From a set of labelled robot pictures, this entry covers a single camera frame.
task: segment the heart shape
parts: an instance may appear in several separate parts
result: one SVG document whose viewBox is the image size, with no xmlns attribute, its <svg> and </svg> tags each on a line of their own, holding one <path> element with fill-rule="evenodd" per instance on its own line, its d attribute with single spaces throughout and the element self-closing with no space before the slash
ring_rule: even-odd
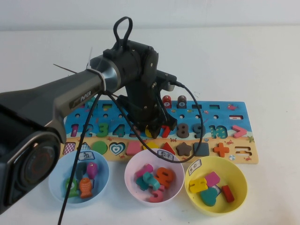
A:
<svg viewBox="0 0 300 225">
<path fill-rule="evenodd" d="M 216 204 L 217 195 L 218 191 L 213 187 L 209 187 L 207 190 L 200 192 L 200 197 L 207 206 L 214 206 Z"/>
<path fill-rule="evenodd" d="M 114 154 L 114 155 L 118 155 L 120 154 L 122 151 L 125 150 L 125 144 L 123 142 L 120 143 L 116 143 L 113 142 L 109 145 L 109 150 Z"/>
</svg>

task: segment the plus sign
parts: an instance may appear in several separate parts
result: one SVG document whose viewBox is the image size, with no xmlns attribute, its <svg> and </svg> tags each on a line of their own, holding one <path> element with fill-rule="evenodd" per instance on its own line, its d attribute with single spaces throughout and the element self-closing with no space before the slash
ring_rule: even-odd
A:
<svg viewBox="0 0 300 225">
<path fill-rule="evenodd" d="M 229 153 L 229 148 L 224 147 L 223 143 L 219 143 L 217 147 L 213 148 L 213 152 L 218 153 L 220 157 L 224 158 L 225 153 Z"/>
</svg>

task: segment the purple fish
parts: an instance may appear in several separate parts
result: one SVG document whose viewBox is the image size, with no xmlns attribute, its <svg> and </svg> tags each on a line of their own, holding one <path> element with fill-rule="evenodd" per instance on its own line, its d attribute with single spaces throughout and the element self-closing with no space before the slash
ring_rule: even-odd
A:
<svg viewBox="0 0 300 225">
<path fill-rule="evenodd" d="M 96 163 L 88 163 L 86 173 L 88 174 L 90 179 L 94 179 L 98 173 L 98 165 Z"/>
</svg>

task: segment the yellow bowl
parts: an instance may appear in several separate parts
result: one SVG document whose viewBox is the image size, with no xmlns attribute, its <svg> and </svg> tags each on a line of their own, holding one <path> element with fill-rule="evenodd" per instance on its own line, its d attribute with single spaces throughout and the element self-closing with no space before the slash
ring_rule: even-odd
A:
<svg viewBox="0 0 300 225">
<path fill-rule="evenodd" d="M 233 202 L 228 203 L 221 192 L 216 198 L 216 204 L 210 207 L 203 203 L 200 193 L 193 194 L 189 191 L 191 180 L 205 177 L 211 172 L 215 172 L 220 177 L 220 182 L 217 184 L 219 188 L 224 185 L 229 186 L 234 197 Z M 236 210 L 243 204 L 247 196 L 247 182 L 242 171 L 227 159 L 216 156 L 202 157 L 193 162 L 186 171 L 184 185 L 193 205 L 203 214 L 212 217 Z"/>
</svg>

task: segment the orange fish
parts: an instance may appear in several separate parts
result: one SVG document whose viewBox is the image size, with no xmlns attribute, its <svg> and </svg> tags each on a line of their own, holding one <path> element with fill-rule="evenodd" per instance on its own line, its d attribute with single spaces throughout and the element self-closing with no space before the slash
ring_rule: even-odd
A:
<svg viewBox="0 0 300 225">
<path fill-rule="evenodd" d="M 79 183 L 79 189 L 81 191 L 81 198 L 90 198 L 93 196 L 92 194 L 92 182 L 89 178 L 84 177 Z"/>
</svg>

